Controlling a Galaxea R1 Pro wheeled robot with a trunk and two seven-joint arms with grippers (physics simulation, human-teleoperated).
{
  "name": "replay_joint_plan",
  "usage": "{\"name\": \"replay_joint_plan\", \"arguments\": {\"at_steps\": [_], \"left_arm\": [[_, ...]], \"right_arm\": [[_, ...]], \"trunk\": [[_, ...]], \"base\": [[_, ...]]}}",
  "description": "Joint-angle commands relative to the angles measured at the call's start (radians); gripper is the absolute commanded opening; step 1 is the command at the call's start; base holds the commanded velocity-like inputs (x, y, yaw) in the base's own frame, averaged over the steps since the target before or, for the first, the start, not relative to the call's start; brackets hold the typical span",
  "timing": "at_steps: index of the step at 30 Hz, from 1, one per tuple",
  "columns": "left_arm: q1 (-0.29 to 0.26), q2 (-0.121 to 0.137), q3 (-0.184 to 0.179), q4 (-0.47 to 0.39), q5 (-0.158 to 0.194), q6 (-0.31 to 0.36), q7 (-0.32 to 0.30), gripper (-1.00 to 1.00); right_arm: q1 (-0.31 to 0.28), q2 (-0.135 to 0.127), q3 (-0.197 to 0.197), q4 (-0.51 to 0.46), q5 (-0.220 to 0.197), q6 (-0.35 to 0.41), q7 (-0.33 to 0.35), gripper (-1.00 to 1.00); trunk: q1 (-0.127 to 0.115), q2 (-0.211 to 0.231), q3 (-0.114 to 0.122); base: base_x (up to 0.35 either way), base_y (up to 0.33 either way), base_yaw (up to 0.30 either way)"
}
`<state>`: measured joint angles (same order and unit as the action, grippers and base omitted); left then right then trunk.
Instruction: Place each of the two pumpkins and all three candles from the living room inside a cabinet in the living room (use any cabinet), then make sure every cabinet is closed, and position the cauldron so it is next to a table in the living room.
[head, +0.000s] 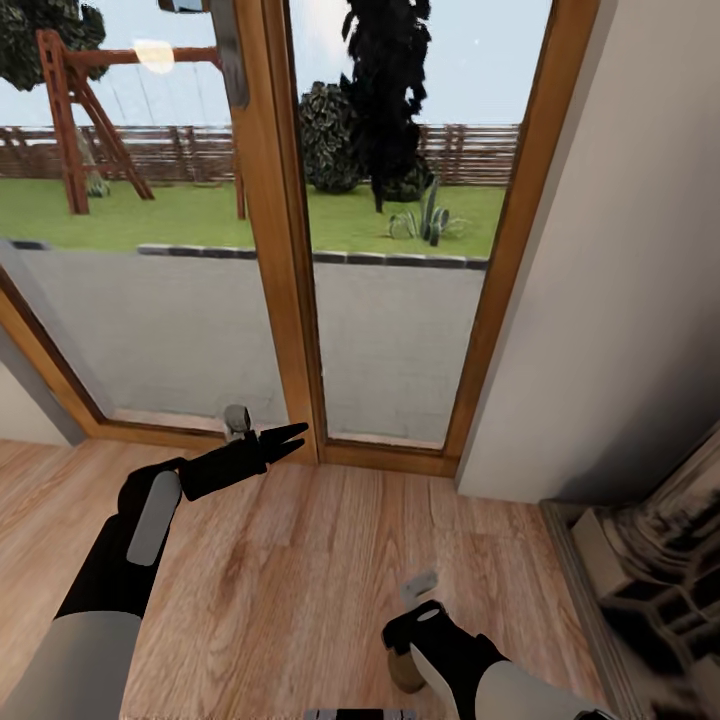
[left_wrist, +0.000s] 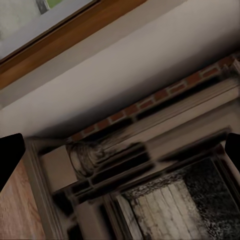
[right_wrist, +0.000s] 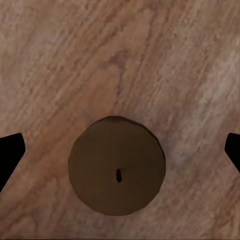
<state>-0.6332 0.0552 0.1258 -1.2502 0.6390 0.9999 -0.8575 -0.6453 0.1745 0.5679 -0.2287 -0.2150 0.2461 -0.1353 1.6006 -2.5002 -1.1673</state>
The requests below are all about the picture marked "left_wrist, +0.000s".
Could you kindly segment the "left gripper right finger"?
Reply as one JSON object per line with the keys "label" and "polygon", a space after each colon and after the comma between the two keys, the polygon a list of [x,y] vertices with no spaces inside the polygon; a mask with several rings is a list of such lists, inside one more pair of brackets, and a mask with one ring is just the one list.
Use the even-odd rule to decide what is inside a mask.
{"label": "left gripper right finger", "polygon": [[224,150],[240,172],[240,134],[229,133]]}

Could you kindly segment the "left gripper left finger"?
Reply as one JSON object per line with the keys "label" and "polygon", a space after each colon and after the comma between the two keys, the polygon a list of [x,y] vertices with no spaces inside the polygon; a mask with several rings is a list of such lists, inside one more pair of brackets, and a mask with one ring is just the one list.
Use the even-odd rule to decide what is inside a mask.
{"label": "left gripper left finger", "polygon": [[26,152],[21,133],[0,138],[0,192]]}

